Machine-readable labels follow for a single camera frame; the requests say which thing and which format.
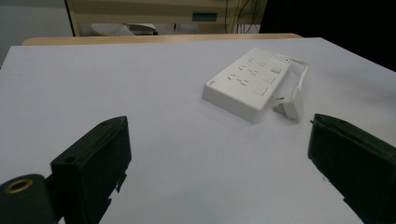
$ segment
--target white tabletop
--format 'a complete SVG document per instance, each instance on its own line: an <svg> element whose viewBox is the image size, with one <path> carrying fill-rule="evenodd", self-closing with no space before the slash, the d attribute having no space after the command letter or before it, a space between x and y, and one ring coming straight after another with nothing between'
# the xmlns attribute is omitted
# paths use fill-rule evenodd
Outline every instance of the white tabletop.
<svg viewBox="0 0 396 224"><path fill-rule="evenodd" d="M304 117L259 123L201 98L258 47L309 63ZM293 88L294 63L275 97ZM0 70L0 183L50 162L103 120L129 120L133 161L101 223L361 223L311 160L315 113L396 146L396 74L322 38L12 47Z"/></svg>

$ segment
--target white power strip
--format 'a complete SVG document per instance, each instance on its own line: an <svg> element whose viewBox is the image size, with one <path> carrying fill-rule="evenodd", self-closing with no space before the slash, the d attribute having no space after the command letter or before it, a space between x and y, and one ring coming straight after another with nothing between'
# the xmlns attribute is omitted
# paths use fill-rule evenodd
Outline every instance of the white power strip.
<svg viewBox="0 0 396 224"><path fill-rule="evenodd" d="M291 62L284 55L251 49L206 82L202 98L255 123Z"/></svg>

